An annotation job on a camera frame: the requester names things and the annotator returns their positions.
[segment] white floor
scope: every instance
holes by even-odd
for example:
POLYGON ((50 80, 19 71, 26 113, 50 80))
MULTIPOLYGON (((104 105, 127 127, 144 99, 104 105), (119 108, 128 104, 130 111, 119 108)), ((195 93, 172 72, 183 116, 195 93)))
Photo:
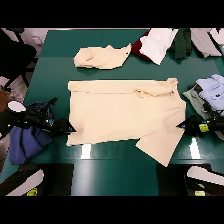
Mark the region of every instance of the white floor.
MULTIPOLYGON (((27 73, 26 74, 27 80, 28 82, 30 82, 31 78, 32 78, 32 73, 27 73)), ((4 77, 0 77, 0 85, 4 86, 7 83, 8 79, 4 78, 4 77)), ((27 87, 22 79, 21 76, 19 76, 10 86, 12 89, 12 94, 14 95, 14 97, 16 98, 17 101, 19 102, 23 102, 26 92, 27 92, 27 87)), ((8 147, 9 147, 9 135, 7 135, 4 139, 2 139, 0 141, 0 173, 2 171, 2 167, 4 165, 5 162, 5 157, 7 155, 8 152, 8 147)))

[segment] green table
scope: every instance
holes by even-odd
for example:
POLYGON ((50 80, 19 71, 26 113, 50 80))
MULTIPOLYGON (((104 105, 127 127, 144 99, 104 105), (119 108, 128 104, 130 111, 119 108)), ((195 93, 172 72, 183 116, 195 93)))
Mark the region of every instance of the green table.
MULTIPOLYGON (((81 47, 108 44, 115 48, 134 43, 145 30, 69 30, 49 31, 25 98, 25 104, 59 100, 53 107, 56 117, 68 118, 70 80, 97 79, 153 79, 177 78, 180 93, 198 78, 224 74, 222 57, 198 58, 195 51, 188 58, 175 61, 168 52, 161 65, 145 62, 130 55, 122 67, 113 70, 75 68, 73 57, 81 47)), ((186 116, 196 114, 186 98, 186 116)), ((135 147, 137 140, 107 142, 91 145, 90 154, 85 147, 67 147, 67 137, 55 139, 33 159, 39 163, 74 163, 73 195, 158 195, 156 161, 135 147)), ((217 172, 224 173, 224 142, 207 133, 204 138, 183 136, 171 163, 208 162, 217 172), (194 156, 197 148, 200 157, 194 156)), ((0 181, 17 170, 7 160, 0 181)))

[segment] black chair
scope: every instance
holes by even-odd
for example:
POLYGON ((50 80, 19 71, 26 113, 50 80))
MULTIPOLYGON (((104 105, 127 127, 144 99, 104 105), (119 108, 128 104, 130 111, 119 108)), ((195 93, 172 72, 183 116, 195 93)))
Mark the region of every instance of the black chair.
POLYGON ((26 78, 26 72, 30 72, 33 69, 29 69, 27 66, 34 60, 37 53, 36 49, 31 45, 24 44, 20 36, 24 28, 7 28, 7 30, 13 31, 19 42, 11 40, 0 29, 0 76, 9 79, 3 88, 6 90, 19 75, 22 76, 28 87, 29 83, 26 78))

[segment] dark red cloth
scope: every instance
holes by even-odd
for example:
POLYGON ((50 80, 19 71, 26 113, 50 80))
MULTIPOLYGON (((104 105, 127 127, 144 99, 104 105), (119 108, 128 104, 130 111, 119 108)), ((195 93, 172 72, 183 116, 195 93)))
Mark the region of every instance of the dark red cloth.
MULTIPOLYGON (((141 37, 143 36, 148 36, 149 31, 145 32, 141 37)), ((142 42, 140 41, 140 38, 132 45, 131 47, 131 53, 135 54, 136 56, 146 60, 146 61, 151 61, 150 58, 148 58, 147 56, 145 56, 144 54, 140 53, 140 49, 142 47, 142 42)))

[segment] navy blue garment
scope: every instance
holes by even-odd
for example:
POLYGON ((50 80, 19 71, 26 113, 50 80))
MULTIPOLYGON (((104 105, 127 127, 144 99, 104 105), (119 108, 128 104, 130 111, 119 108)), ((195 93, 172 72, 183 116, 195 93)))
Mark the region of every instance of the navy blue garment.
POLYGON ((9 136, 9 161, 12 165, 24 164, 53 142, 47 132, 35 127, 29 129, 13 127, 9 136))

